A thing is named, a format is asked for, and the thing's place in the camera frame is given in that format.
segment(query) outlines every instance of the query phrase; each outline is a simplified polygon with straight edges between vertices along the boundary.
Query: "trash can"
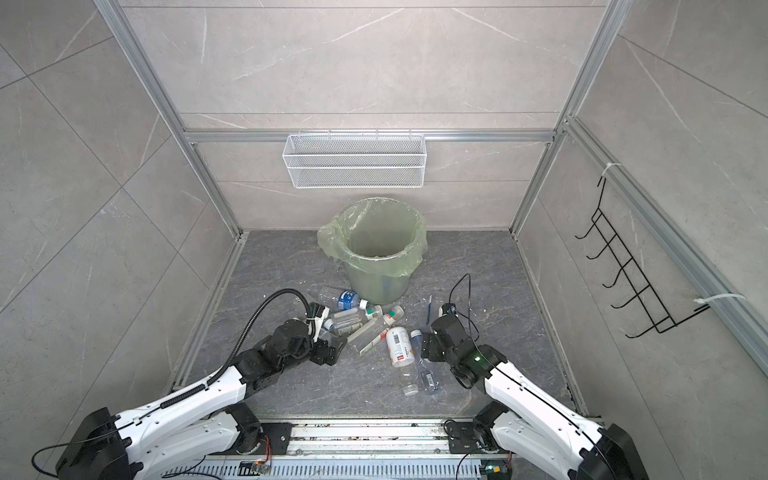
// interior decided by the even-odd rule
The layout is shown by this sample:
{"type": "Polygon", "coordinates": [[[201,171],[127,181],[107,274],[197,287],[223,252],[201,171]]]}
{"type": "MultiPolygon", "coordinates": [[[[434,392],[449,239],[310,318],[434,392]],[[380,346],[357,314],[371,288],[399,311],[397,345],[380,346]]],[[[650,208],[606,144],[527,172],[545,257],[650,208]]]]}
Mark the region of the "trash can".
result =
{"type": "Polygon", "coordinates": [[[317,232],[329,257],[344,262],[349,283],[360,298],[392,303],[427,251],[424,217],[391,198],[366,198],[345,207],[317,232]]]}

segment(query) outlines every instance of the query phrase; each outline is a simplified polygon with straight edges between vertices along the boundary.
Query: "gray marble floor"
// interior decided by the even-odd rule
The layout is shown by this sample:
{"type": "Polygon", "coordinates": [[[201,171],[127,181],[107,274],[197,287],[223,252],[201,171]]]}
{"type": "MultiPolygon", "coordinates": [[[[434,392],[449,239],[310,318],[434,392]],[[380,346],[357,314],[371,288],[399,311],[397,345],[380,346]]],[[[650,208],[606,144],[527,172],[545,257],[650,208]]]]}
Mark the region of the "gray marble floor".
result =
{"type": "MultiPolygon", "coordinates": [[[[563,375],[538,314],[523,265],[506,232],[429,232],[429,252],[413,273],[399,304],[408,329],[424,326],[430,293],[448,292],[461,276],[472,274],[472,318],[478,343],[505,354],[532,381],[561,401],[568,401],[563,375]]],[[[323,285],[347,285],[343,266],[326,257],[310,231],[254,231],[240,256],[206,341],[194,363],[191,379],[220,366],[243,326],[266,295],[283,287],[316,297],[323,285]]],[[[466,288],[454,301],[466,311],[466,288]]],[[[300,315],[298,300],[273,301],[252,328],[244,348],[272,333],[285,319],[300,315]]],[[[344,352],[335,366],[305,362],[285,372],[273,387],[249,398],[257,416],[471,416],[488,403],[477,389],[465,390],[444,363],[435,364],[444,389],[438,395],[406,398],[398,390],[386,346],[379,344],[363,358],[344,352]]]]}

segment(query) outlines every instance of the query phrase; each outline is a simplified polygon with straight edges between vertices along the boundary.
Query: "cable tie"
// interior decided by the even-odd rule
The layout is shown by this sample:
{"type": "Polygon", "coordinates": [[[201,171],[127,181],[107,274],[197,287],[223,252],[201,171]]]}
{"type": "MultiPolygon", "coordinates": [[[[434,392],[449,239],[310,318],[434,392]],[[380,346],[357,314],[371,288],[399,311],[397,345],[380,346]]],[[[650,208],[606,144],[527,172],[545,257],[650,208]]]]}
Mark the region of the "cable tie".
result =
{"type": "Polygon", "coordinates": [[[608,169],[613,167],[614,165],[621,165],[621,164],[612,164],[611,162],[608,162],[607,164],[605,164],[605,169],[603,170],[603,173],[600,174],[600,176],[605,177],[605,172],[607,172],[608,169]]]}
{"type": "Polygon", "coordinates": [[[707,298],[694,298],[694,302],[704,305],[705,303],[709,303],[710,301],[719,298],[741,298],[742,300],[746,300],[746,297],[739,293],[718,293],[717,295],[708,296],[707,298]]]}

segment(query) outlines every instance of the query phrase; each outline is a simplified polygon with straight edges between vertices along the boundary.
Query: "white wire basket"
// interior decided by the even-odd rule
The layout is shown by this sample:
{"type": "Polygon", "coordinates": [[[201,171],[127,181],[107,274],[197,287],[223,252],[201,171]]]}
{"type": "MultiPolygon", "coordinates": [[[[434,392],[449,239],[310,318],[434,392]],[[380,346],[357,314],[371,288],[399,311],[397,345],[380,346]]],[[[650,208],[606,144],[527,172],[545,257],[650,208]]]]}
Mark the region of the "white wire basket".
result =
{"type": "Polygon", "coordinates": [[[296,188],[414,188],[424,185],[427,146],[407,132],[293,134],[283,160],[296,188]]]}

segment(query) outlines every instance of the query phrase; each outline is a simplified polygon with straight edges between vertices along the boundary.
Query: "black wire rack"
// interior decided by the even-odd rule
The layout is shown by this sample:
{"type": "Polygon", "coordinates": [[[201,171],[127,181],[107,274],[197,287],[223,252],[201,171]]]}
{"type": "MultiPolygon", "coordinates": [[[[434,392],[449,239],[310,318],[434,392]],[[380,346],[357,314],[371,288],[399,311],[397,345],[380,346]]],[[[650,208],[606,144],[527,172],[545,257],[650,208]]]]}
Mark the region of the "black wire rack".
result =
{"type": "Polygon", "coordinates": [[[654,286],[650,284],[650,280],[645,275],[645,272],[643,271],[641,265],[637,262],[637,260],[635,260],[634,255],[632,255],[632,252],[627,248],[627,244],[624,243],[624,241],[621,239],[616,229],[614,229],[613,224],[611,224],[611,221],[605,216],[605,212],[603,212],[603,210],[601,209],[601,204],[603,202],[603,193],[605,192],[605,177],[601,177],[600,180],[598,181],[598,188],[600,188],[600,199],[598,200],[598,207],[594,210],[594,213],[590,217],[592,225],[589,227],[589,230],[587,230],[587,233],[585,233],[581,237],[576,235],[576,238],[578,238],[579,240],[583,240],[584,238],[587,237],[587,235],[589,235],[589,233],[592,230],[597,231],[600,234],[600,237],[603,243],[605,243],[605,246],[602,248],[602,250],[600,250],[600,252],[597,255],[595,255],[594,257],[590,257],[589,255],[587,255],[587,258],[589,260],[596,260],[600,255],[602,255],[607,250],[611,252],[611,255],[613,256],[614,260],[616,260],[616,264],[619,266],[619,270],[618,272],[616,272],[616,277],[614,278],[614,281],[610,285],[606,285],[605,283],[603,283],[603,286],[605,288],[613,288],[614,286],[616,286],[616,283],[618,282],[619,277],[623,273],[624,277],[627,279],[627,282],[632,288],[634,295],[630,297],[629,300],[622,303],[621,305],[611,305],[611,307],[618,310],[620,308],[626,307],[627,305],[629,305],[630,302],[637,299],[637,301],[640,302],[640,305],[642,305],[643,311],[648,316],[648,319],[650,320],[650,326],[645,330],[643,330],[642,332],[638,333],[637,335],[625,334],[627,338],[636,339],[637,337],[643,336],[646,333],[650,332],[652,329],[656,329],[656,331],[659,333],[664,333],[669,329],[673,329],[674,327],[679,326],[681,323],[694,318],[699,313],[702,313],[708,310],[710,308],[709,305],[702,305],[702,306],[698,306],[693,313],[691,313],[689,316],[685,317],[682,320],[675,320],[672,317],[672,314],[669,313],[669,310],[667,310],[667,306],[664,305],[663,301],[661,301],[661,298],[656,292],[656,289],[654,289],[654,286]],[[605,228],[605,227],[601,228],[598,225],[598,221],[600,219],[605,220],[605,224],[610,228],[610,231],[608,231],[608,228],[605,228]],[[629,260],[626,260],[626,261],[619,260],[619,256],[616,254],[616,250],[614,249],[614,247],[611,246],[612,243],[614,245],[616,243],[619,243],[624,248],[624,250],[627,251],[629,260]],[[629,273],[627,273],[627,268],[631,266],[637,269],[637,271],[640,272],[640,275],[642,276],[642,283],[644,283],[645,285],[642,286],[642,288],[640,289],[638,289],[638,287],[641,286],[642,284],[636,285],[635,282],[633,282],[632,279],[630,278],[629,273]],[[654,319],[654,315],[652,315],[649,311],[648,297],[646,297],[645,300],[642,297],[643,293],[645,293],[646,291],[648,292],[647,295],[652,295],[651,298],[655,298],[656,301],[658,302],[658,305],[660,305],[661,307],[660,309],[662,310],[662,312],[656,315],[656,316],[661,316],[661,319],[659,319],[658,321],[654,319]]]}

